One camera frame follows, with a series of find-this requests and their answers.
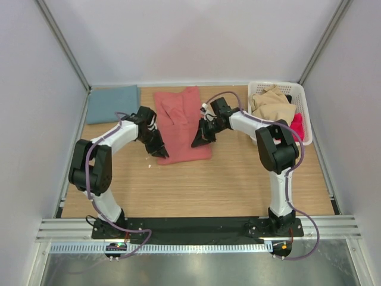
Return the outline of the salmon red t-shirt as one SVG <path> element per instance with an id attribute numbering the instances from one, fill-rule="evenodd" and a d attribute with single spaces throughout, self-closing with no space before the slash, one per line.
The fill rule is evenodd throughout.
<path id="1" fill-rule="evenodd" d="M 212 157 L 208 145 L 191 147 L 201 118 L 201 99 L 197 86 L 187 87 L 179 93 L 156 92 L 154 103 L 157 126 L 169 154 L 168 158 L 157 160 L 159 165 L 208 160 Z"/>

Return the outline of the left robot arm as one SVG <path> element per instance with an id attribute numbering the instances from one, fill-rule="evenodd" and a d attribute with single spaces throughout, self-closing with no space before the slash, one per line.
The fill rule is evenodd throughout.
<path id="1" fill-rule="evenodd" d="M 130 142 L 139 141 L 150 156 L 169 157 L 154 110 L 141 106 L 136 113 L 115 115 L 118 122 L 109 131 L 76 142 L 68 174 L 69 183 L 84 193 L 98 214 L 93 223 L 93 238 L 121 238 L 127 233 L 124 211 L 111 191 L 113 155 Z"/>

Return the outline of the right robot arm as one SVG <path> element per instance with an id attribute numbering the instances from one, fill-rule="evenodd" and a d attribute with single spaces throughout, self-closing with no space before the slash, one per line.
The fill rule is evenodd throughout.
<path id="1" fill-rule="evenodd" d="M 276 236 L 287 233 L 296 221 L 291 203 L 291 178 L 299 149 L 291 129 L 283 120 L 269 122 L 240 108 L 231 108 L 221 97 L 203 103 L 201 118 L 192 148 L 216 141 L 216 134 L 226 129 L 255 138 L 260 162 L 269 172 L 271 203 L 268 208 L 268 231 Z"/>

